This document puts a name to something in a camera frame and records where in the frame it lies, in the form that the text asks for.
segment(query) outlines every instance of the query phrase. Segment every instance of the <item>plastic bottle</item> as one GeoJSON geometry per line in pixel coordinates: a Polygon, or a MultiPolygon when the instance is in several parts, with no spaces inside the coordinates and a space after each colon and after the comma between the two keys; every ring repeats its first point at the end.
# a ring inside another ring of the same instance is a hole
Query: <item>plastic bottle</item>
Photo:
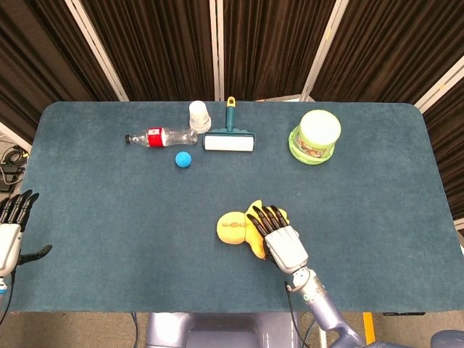
{"type": "Polygon", "coordinates": [[[145,147],[166,147],[171,145],[193,145],[198,140],[198,133],[189,129],[173,129],[165,127],[148,128],[139,136],[126,134],[127,144],[138,144],[145,147]]]}

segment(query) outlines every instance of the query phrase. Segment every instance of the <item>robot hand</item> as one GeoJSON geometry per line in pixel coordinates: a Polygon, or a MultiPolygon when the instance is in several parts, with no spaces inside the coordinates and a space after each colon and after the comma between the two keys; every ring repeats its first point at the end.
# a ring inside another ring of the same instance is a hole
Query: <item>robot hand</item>
{"type": "Polygon", "coordinates": [[[264,238],[266,256],[273,259],[283,272],[295,273],[307,264],[306,249],[299,240],[299,234],[287,224],[279,209],[273,205],[270,207],[273,212],[266,207],[261,210],[253,206],[253,210],[261,221],[251,214],[248,214],[247,217],[264,238]]]}
{"type": "Polygon", "coordinates": [[[0,202],[0,278],[12,274],[18,265],[41,259],[51,250],[51,245],[47,245],[40,252],[20,255],[22,232],[37,198],[38,194],[28,190],[0,202]]]}

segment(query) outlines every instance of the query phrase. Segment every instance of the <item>blue ball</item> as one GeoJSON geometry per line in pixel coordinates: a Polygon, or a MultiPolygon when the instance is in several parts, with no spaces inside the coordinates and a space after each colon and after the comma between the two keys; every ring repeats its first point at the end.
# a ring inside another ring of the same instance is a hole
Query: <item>blue ball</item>
{"type": "Polygon", "coordinates": [[[186,151],[181,151],[175,156],[175,163],[181,168],[187,168],[191,163],[191,156],[186,151]]]}

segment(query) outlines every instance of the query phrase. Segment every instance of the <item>white pole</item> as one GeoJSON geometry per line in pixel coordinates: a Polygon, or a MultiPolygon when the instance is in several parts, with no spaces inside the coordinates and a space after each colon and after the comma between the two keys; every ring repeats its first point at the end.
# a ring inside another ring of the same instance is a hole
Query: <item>white pole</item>
{"type": "Polygon", "coordinates": [[[310,93],[316,79],[318,78],[320,69],[326,60],[328,50],[331,48],[332,40],[334,39],[335,33],[339,28],[339,24],[345,13],[345,9],[348,6],[349,0],[336,0],[330,18],[328,19],[326,29],[322,39],[320,40],[318,50],[312,61],[310,73],[307,76],[306,83],[304,84],[303,92],[300,97],[300,101],[309,101],[310,93]]]}
{"type": "Polygon", "coordinates": [[[211,20],[211,52],[212,52],[212,74],[215,81],[215,101],[219,101],[219,56],[218,56],[218,26],[216,17],[216,0],[210,0],[211,20]]]}
{"type": "Polygon", "coordinates": [[[219,55],[219,100],[224,97],[224,6],[223,0],[217,0],[217,53],[219,55]]]}
{"type": "Polygon", "coordinates": [[[65,0],[65,2],[74,17],[74,20],[78,24],[80,31],[84,35],[84,38],[86,38],[87,44],[94,53],[96,60],[103,69],[103,73],[106,75],[109,84],[113,88],[113,91],[115,91],[116,96],[121,102],[129,102],[128,95],[117,76],[116,70],[111,63],[108,54],[104,50],[102,42],[100,41],[100,38],[98,37],[84,6],[80,0],[65,0]]]}
{"type": "Polygon", "coordinates": [[[414,106],[424,113],[464,77],[464,56],[420,98],[414,106]]]}

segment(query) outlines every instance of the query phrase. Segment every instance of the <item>black curtain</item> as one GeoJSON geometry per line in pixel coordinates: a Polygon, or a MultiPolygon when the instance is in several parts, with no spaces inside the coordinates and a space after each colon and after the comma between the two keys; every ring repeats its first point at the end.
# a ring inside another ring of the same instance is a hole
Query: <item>black curtain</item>
{"type": "Polygon", "coordinates": [[[464,218],[464,80],[423,116],[452,216],[464,218]]]}
{"type": "Polygon", "coordinates": [[[311,97],[414,104],[464,55],[464,1],[350,1],[311,97]]]}
{"type": "Polygon", "coordinates": [[[208,0],[82,2],[131,101],[214,100],[208,0]]]}
{"type": "Polygon", "coordinates": [[[334,0],[224,0],[225,96],[300,94],[334,0]]]}
{"type": "Polygon", "coordinates": [[[116,100],[63,1],[0,1],[0,60],[0,121],[27,141],[53,102],[116,100]]]}

